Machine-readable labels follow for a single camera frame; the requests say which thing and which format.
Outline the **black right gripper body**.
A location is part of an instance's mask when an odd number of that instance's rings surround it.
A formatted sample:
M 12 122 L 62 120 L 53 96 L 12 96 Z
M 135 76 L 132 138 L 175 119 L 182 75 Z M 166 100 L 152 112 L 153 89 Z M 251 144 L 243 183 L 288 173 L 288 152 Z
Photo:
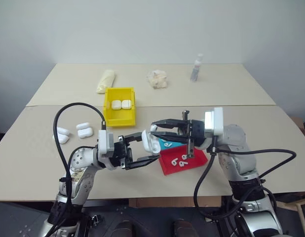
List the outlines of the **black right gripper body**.
M 178 127 L 178 135 L 181 143 L 187 145 L 187 158 L 194 157 L 194 149 L 200 147 L 205 138 L 205 126 L 201 120 L 188 119 L 188 110 L 182 112 L 182 123 Z

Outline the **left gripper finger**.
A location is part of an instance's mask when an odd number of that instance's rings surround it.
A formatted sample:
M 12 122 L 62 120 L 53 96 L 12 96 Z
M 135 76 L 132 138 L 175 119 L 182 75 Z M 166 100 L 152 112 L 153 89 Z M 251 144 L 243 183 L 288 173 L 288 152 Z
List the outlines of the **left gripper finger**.
M 138 158 L 137 160 L 133 160 L 133 158 L 127 158 L 125 160 L 124 169 L 131 170 L 136 168 L 141 168 L 147 166 L 160 158 L 160 155 L 151 155 Z
M 141 142 L 142 141 L 142 132 L 136 132 L 132 134 L 128 134 L 124 136 L 124 141 L 126 144 L 130 144 L 131 142 Z

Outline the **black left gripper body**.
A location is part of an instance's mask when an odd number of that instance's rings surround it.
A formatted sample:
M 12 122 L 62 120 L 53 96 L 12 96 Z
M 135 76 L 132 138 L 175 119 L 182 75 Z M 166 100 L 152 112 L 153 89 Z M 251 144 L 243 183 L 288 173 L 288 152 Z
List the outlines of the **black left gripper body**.
M 114 168 L 121 167 L 123 169 L 131 169 L 131 163 L 133 162 L 132 151 L 130 146 L 130 135 L 119 136 L 118 141 L 114 143 L 114 153 L 110 157 L 110 162 Z

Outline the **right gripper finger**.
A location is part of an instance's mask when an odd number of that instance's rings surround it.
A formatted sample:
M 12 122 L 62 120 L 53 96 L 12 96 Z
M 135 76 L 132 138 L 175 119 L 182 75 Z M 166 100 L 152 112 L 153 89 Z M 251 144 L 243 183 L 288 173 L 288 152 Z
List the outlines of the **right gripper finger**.
M 161 128 L 183 128 L 187 127 L 189 124 L 188 120 L 181 120 L 181 119 L 162 119 L 158 121 L 152 122 L 152 125 L 156 125 L 157 127 Z
M 183 144 L 186 144 L 189 138 L 188 133 L 178 134 L 175 132 L 167 132 L 167 131 L 152 131 L 150 132 L 150 134 L 165 141 L 178 142 Z

